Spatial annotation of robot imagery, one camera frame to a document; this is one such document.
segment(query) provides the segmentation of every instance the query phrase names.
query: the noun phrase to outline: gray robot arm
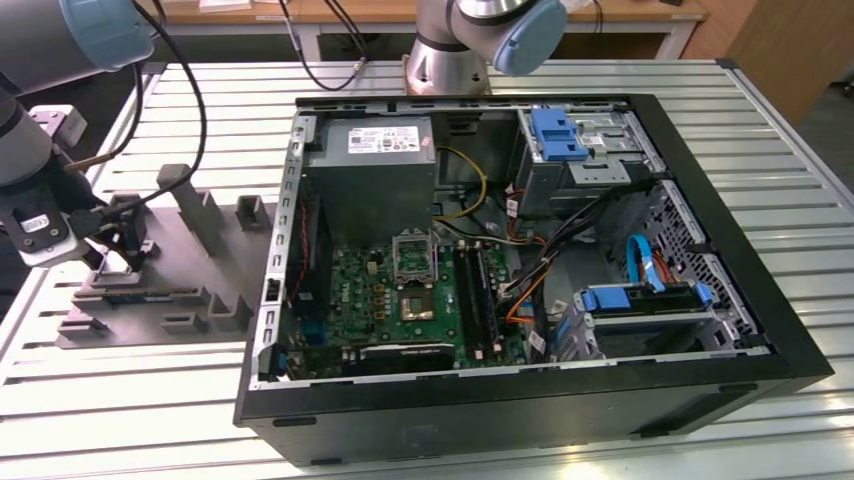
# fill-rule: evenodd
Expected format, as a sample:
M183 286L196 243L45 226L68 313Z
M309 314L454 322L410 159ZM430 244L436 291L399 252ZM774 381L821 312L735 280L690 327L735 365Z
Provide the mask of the gray robot arm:
M419 0L410 93L486 93L487 61L510 76L527 75L548 59L566 20L559 0Z
M15 97L147 58L153 44L131 0L0 2L0 222L31 266L96 262L68 216L103 202Z

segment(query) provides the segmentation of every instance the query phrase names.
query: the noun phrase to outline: floor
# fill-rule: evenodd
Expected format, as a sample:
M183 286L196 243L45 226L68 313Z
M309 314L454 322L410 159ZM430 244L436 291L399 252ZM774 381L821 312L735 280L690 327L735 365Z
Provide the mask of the floor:
M854 191L854 98L831 86L799 125L798 134Z
M411 38L388 36L369 38L368 50L372 58L392 60L408 52ZM280 35L252 37L181 37L177 39L181 51L192 62L240 61L295 61L296 57L287 38ZM171 61L172 56L157 46L152 61ZM352 42L345 35L327 35L321 38L325 58L351 60L357 57ZM97 75L49 91L21 99L27 108L33 105L73 103L89 128L80 144L69 155L80 159L95 155L121 103L132 87L128 72ZM854 190L854 99L842 94L841 86L831 87L819 100L796 131L831 167L849 189ZM27 270L15 254L8 240L0 236L0 321L23 283Z

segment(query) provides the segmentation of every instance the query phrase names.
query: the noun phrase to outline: slotted aluminum table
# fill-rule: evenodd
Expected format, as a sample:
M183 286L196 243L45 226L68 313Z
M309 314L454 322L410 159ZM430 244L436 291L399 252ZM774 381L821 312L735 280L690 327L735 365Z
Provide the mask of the slotted aluminum table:
M349 64L315 69L335 83ZM249 193L273 200L293 100L335 94L317 90L297 64L207 64L195 71L212 121L193 184L220 205ZM347 92L403 94L402 78L399 63L376 63ZM104 197L153 189L160 165L193 158L197 113L180 67L147 82L137 138L91 174ZM85 273L65 264L32 272L0 327L0 478L851 478L854 201L813 151L740 72L714 62L556 62L526 78L494 74L491 82L495 93L658 95L835 376L687 437L300 471L231 424L243 343L53 346ZM128 102L105 149L131 111Z

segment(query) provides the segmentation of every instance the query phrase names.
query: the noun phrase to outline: label sticker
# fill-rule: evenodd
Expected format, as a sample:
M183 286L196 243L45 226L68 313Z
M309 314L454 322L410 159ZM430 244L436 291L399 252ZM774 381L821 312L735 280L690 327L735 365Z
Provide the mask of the label sticker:
M420 151L418 127L353 128L347 153L399 153Z
M531 330L531 334L528 335L528 343L539 353L546 353L546 340L543 340L543 337L540 337L534 330Z
M510 218L516 218L519 216L519 202L512 198L507 199L507 216Z
M670 18L671 20L702 20L703 15L699 13L674 13Z
M51 220L48 220L48 216L41 214L21 222L21 230L24 230L24 233L37 232L43 228L47 228L49 224Z
M604 139L596 134L582 135L582 143L584 145L600 145L604 146Z

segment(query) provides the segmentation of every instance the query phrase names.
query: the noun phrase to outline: blue tab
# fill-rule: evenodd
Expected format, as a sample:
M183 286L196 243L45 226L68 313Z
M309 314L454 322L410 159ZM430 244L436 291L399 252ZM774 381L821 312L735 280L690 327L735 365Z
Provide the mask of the blue tab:
M531 110L531 128L543 148L546 161L584 161L587 149L578 143L578 127L566 110L535 108Z
M558 328L558 335L555 336L555 339L558 341L560 341L560 339L563 338L563 335L566 334L567 330L570 329L570 325L571 325L571 321L570 321L570 316L567 315L566 317L563 317L563 322L560 322L560 327Z
M698 283L694 285L694 291L696 292L696 296L699 297L699 301L703 303L703 307L711 306L715 301L715 296L711 293L711 288L704 283Z
M630 308L628 295L622 287L594 288L592 293L596 297L596 303L602 310L614 310L619 308Z
M590 291L582 292L582 303L584 304L584 311L587 312L592 312L599 308L596 297Z

